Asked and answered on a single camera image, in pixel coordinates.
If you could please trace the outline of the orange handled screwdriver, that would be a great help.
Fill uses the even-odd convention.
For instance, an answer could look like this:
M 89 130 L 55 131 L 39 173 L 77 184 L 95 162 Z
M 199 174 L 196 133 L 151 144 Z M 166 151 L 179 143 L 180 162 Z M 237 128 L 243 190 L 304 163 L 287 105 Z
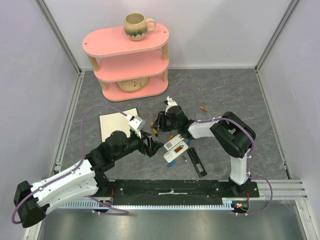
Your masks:
M 152 129 L 153 134 L 154 134 L 156 137 L 158 137 L 158 136 L 159 136 L 159 133 L 158 133 L 158 130 L 157 130 L 157 128 L 155 127 L 153 121 L 150 123 L 150 126 L 151 126 L 151 129 Z

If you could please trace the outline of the white air conditioner remote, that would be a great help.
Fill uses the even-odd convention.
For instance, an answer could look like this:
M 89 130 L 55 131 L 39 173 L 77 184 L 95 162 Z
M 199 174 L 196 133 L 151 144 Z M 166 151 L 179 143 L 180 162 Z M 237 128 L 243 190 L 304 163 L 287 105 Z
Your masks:
M 175 146 L 177 146 L 180 142 L 182 142 L 184 140 L 184 138 L 178 134 L 175 137 L 173 137 L 171 140 L 169 140 L 168 142 L 166 142 L 164 144 L 164 148 L 167 151 L 170 151 L 172 148 L 174 148 Z

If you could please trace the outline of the white remote with back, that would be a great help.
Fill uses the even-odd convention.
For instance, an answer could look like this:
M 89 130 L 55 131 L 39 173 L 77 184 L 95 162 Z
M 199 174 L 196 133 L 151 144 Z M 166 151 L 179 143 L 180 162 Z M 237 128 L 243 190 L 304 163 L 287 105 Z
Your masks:
M 184 141 L 181 141 L 173 146 L 170 150 L 168 150 L 167 153 L 163 155 L 163 157 L 168 163 L 171 163 L 173 160 L 186 152 L 188 148 L 189 146 Z

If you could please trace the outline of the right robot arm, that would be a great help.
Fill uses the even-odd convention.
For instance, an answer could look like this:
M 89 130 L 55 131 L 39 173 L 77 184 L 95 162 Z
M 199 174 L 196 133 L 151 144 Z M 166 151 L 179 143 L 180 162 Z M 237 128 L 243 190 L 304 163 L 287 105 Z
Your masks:
M 209 120 L 193 120 L 177 105 L 160 111 L 153 127 L 159 132 L 177 131 L 188 140 L 216 138 L 230 156 L 230 193 L 240 197 L 247 191 L 251 181 L 250 158 L 256 146 L 256 133 L 233 112 L 227 111 Z

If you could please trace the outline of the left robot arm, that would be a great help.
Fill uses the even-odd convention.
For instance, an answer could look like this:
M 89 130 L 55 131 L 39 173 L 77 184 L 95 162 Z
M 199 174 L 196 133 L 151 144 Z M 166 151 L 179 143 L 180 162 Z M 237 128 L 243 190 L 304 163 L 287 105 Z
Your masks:
M 148 132 L 137 135 L 130 131 L 114 131 L 98 147 L 91 150 L 80 161 L 66 170 L 39 182 L 20 182 L 15 191 L 11 221 L 29 228 L 41 222 L 47 214 L 72 200 L 98 195 L 106 196 L 110 182 L 105 172 L 115 162 L 135 151 L 152 157 L 163 147 Z

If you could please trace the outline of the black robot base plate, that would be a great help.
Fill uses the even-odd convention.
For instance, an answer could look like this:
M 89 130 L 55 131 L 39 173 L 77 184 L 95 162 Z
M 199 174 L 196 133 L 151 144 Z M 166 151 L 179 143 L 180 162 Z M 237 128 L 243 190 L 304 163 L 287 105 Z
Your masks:
M 258 184 L 254 181 L 244 186 L 216 179 L 200 180 L 147 180 L 116 179 L 110 180 L 94 195 L 96 197 L 125 198 L 137 195 L 160 196 L 168 194 L 212 195 L 214 198 L 258 198 Z

